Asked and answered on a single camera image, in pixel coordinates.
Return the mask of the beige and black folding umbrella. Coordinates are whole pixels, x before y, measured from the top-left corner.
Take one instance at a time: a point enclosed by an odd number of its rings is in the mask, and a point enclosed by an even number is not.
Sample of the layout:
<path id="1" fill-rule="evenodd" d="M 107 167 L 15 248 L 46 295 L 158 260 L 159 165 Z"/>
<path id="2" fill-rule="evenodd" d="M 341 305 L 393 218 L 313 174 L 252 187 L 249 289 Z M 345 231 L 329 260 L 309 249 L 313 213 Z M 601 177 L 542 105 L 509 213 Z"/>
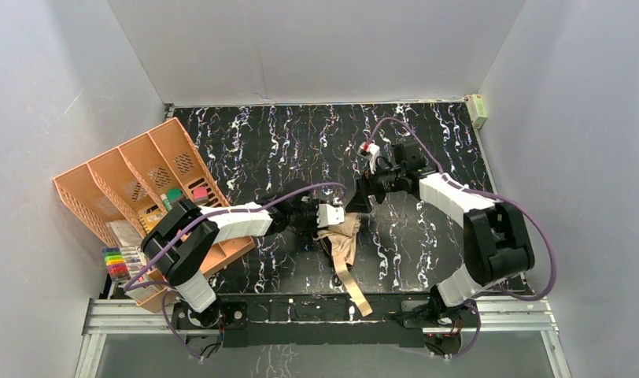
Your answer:
<path id="1" fill-rule="evenodd" d="M 319 230 L 314 240 L 319 242 L 324 251 L 331 257 L 337 278 L 345 287 L 361 315 L 366 317 L 372 314 L 372 308 L 349 271 L 356 258 L 359 230 L 360 214 L 347 213 L 343 223 Z"/>

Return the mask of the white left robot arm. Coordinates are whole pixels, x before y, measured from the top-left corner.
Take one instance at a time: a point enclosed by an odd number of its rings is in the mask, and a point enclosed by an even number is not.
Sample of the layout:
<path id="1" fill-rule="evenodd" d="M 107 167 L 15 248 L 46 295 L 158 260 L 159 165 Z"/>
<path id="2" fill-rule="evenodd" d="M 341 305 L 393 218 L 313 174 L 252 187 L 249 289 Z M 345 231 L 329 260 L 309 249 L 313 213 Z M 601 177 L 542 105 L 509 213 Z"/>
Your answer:
<path id="1" fill-rule="evenodd" d="M 320 214 L 325 203 L 308 193 L 281 197 L 278 202 L 213 208 L 183 199 L 146 235 L 141 249 L 187 305 L 202 313 L 217 300 L 201 272 L 213 245 L 287 229 L 316 232 L 324 227 Z"/>

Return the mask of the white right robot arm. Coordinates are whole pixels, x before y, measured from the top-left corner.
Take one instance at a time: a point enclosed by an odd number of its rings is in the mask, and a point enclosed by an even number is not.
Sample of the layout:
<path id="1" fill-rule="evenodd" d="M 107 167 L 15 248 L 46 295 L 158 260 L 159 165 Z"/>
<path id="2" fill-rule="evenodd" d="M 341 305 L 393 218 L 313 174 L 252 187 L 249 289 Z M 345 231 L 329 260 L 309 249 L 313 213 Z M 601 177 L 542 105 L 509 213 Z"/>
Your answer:
<path id="1" fill-rule="evenodd" d="M 356 192 L 345 210 L 370 213 L 374 202 L 404 192 L 441 210 L 463 229 L 463 263 L 431 288 L 424 307 L 433 317 L 447 317 L 497 282 L 534 267 L 520 210 L 468 192 L 415 143 L 396 143 L 392 150 L 394 160 L 389 161 L 374 143 L 359 145 L 358 154 L 368 165 L 356 178 Z"/>

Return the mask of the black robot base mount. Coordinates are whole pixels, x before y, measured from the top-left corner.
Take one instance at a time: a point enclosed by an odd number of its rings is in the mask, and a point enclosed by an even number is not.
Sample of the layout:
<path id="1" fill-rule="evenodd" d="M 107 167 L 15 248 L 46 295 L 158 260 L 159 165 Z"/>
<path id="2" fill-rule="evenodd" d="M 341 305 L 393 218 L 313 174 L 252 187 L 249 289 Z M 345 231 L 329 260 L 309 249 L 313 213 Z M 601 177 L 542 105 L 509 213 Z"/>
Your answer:
<path id="1" fill-rule="evenodd" d="M 171 321 L 192 336 L 215 332 L 225 348 L 265 345 L 460 345 L 465 307 L 446 309 L 428 295 L 368 295 L 363 315 L 347 294 L 221 295 L 202 313 L 185 302 Z"/>

